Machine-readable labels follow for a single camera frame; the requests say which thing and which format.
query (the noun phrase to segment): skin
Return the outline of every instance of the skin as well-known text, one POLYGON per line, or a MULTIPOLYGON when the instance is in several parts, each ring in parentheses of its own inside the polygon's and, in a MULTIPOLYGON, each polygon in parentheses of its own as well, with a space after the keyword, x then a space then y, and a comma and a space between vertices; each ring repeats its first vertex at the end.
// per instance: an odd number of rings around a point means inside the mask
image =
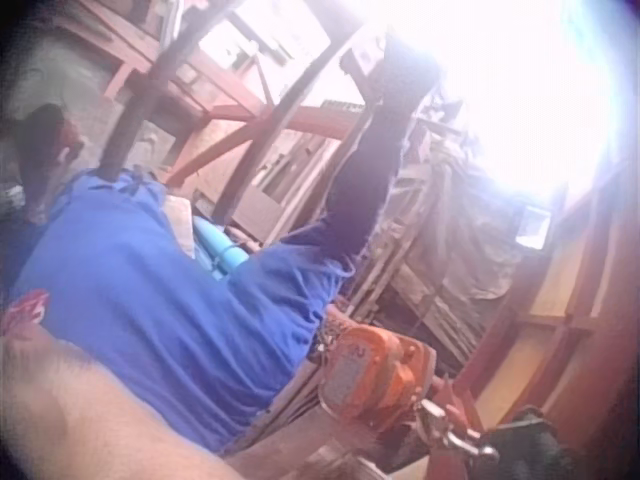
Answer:
POLYGON ((0 433, 30 479, 240 479, 42 327, 12 329, 0 350, 0 433))

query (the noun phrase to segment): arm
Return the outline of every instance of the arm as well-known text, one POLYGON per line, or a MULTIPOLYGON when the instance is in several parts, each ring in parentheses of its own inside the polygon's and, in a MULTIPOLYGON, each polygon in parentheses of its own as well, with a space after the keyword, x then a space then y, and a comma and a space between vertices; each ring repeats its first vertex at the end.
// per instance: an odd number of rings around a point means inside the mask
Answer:
POLYGON ((387 39, 383 71, 383 103, 336 175, 326 215, 283 243, 321 246, 340 259, 359 255, 367 244, 402 163, 413 113, 440 78, 430 56, 393 37, 387 39))
POLYGON ((411 124, 411 112, 379 106, 356 150, 333 180, 326 214, 283 243, 322 245, 339 258, 357 256, 387 202, 411 124))
POLYGON ((0 367, 3 447, 29 479, 240 479, 40 326, 0 338, 0 367))

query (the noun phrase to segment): metal rod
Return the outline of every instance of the metal rod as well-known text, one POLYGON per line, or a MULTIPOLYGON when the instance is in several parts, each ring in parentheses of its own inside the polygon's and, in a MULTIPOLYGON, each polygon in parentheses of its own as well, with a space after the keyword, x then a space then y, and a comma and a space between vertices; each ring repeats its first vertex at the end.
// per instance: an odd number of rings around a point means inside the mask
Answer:
POLYGON ((163 52, 147 74, 147 88, 127 103, 102 152, 98 175, 114 182, 124 166, 142 123, 153 110, 160 94, 167 87, 177 68, 184 63, 200 40, 244 0, 212 0, 209 8, 183 31, 163 52))

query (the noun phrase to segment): metal bar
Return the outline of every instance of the metal bar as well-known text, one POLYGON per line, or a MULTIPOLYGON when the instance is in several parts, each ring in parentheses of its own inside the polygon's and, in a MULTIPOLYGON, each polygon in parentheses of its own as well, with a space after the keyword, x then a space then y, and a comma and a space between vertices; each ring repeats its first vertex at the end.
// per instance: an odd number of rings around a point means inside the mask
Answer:
POLYGON ((345 36, 340 41, 332 42, 329 47, 313 61, 309 68, 305 70, 302 76, 298 78, 296 83, 293 84, 278 106, 273 110, 269 117, 267 127, 240 159, 222 195, 220 195, 212 215, 215 223, 219 225, 227 225, 229 223, 240 201, 240 197, 251 182, 252 174, 256 167, 260 165, 262 159, 273 145, 273 142, 278 138, 278 135, 286 128, 294 116, 296 108, 298 108, 300 103, 308 95, 322 71, 336 56, 349 46, 356 33, 357 32, 354 32, 352 35, 345 36))
POLYGON ((115 181, 135 143, 142 122, 149 116, 162 91, 173 77, 176 69, 216 24, 244 0, 232 0, 220 5, 212 2, 209 8, 197 17, 151 66, 147 75, 147 90, 134 96, 125 107, 102 152, 98 175, 107 181, 115 181))
POLYGON ((194 158, 172 171, 167 177, 165 184, 168 187, 180 186, 190 175, 193 175, 201 168, 209 165, 211 162, 220 158, 225 153, 230 152, 234 148, 239 147, 249 140, 253 140, 263 129, 264 121, 260 120, 243 125, 220 141, 214 143, 204 152, 196 155, 194 158))

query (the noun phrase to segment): dark hair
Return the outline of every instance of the dark hair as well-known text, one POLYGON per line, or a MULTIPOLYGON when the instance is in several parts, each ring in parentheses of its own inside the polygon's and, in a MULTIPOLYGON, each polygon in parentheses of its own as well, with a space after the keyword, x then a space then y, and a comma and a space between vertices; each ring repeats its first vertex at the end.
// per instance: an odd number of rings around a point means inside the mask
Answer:
POLYGON ((36 108, 17 125, 14 142, 20 162, 30 167, 42 167, 55 155, 60 133, 64 127, 62 108, 45 103, 36 108))

